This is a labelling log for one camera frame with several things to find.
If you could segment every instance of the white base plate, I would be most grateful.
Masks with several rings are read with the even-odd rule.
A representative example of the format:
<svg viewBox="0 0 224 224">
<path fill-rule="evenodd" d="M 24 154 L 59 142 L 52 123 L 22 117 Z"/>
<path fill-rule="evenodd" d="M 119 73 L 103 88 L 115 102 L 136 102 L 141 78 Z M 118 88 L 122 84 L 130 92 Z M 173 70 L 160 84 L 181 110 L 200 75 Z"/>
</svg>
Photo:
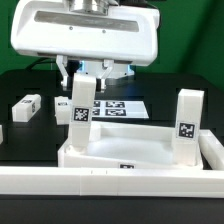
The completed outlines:
<svg viewBox="0 0 224 224">
<path fill-rule="evenodd" d="M 209 130 L 200 131 L 199 145 L 210 165 L 224 167 L 224 148 Z M 224 171 L 0 167 L 0 194 L 224 198 Z"/>
</svg>

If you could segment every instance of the lying white block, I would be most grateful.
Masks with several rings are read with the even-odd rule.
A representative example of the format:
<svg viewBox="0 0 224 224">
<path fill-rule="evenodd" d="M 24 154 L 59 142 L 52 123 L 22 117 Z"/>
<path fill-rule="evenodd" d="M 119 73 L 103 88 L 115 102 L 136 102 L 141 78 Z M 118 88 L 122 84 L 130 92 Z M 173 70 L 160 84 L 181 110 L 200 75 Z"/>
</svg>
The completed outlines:
<svg viewBox="0 0 224 224">
<path fill-rule="evenodd" d="M 173 162 L 195 166 L 203 105 L 203 91 L 182 89 L 178 96 Z"/>
<path fill-rule="evenodd" d="M 38 94 L 26 95 L 15 106 L 12 107 L 13 121 L 28 122 L 40 109 L 41 97 Z"/>
<path fill-rule="evenodd" d="M 0 144 L 3 142 L 2 126 L 0 125 Z"/>
</svg>

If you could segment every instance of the white cube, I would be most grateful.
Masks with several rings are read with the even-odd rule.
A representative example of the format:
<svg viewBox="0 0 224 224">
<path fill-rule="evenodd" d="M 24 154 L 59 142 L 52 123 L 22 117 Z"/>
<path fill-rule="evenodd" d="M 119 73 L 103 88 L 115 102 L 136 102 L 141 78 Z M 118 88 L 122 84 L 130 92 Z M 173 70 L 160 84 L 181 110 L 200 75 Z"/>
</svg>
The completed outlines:
<svg viewBox="0 0 224 224">
<path fill-rule="evenodd" d="M 12 107 L 12 118 L 16 122 L 28 122 L 40 109 L 41 97 L 38 94 L 26 95 Z"/>
<path fill-rule="evenodd" d="M 174 163 L 194 166 L 204 92 L 182 89 L 178 96 L 175 133 L 172 138 Z"/>
<path fill-rule="evenodd" d="M 71 101 L 68 97 L 55 97 L 55 116 L 57 125 L 69 124 L 71 113 Z"/>
<path fill-rule="evenodd" d="M 93 107 L 96 91 L 96 78 L 94 76 L 74 75 L 72 105 L 79 107 Z"/>
</svg>

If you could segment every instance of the white tray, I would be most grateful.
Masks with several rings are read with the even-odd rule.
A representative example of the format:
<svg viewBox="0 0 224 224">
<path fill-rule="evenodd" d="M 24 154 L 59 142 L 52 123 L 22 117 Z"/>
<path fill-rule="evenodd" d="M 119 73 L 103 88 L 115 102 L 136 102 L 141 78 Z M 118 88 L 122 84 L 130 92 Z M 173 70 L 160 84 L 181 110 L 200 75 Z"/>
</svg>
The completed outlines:
<svg viewBox="0 0 224 224">
<path fill-rule="evenodd" d="M 94 131 L 101 131 L 101 138 L 91 141 L 84 154 L 73 150 L 67 140 L 58 152 L 59 167 L 203 169 L 199 147 L 195 166 L 173 163 L 174 128 L 111 122 L 92 124 L 99 125 L 101 130 L 93 130 L 91 134 L 98 136 Z"/>
</svg>

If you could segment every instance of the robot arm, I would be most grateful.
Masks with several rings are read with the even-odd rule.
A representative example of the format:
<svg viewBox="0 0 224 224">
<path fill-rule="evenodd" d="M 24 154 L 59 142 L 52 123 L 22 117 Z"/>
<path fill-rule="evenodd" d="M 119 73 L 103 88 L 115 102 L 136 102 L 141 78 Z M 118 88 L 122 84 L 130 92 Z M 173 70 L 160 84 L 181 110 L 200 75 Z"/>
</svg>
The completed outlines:
<svg viewBox="0 0 224 224">
<path fill-rule="evenodd" d="M 90 69 L 88 76 L 74 76 L 68 141 L 78 152 L 88 145 L 96 78 L 122 76 L 113 69 L 122 64 L 147 66 L 157 56 L 159 11 L 109 4 L 116 2 L 20 0 L 14 16 L 11 42 L 15 50 L 55 57 L 64 86 L 69 59 L 98 63 L 93 66 L 99 72 Z"/>
</svg>

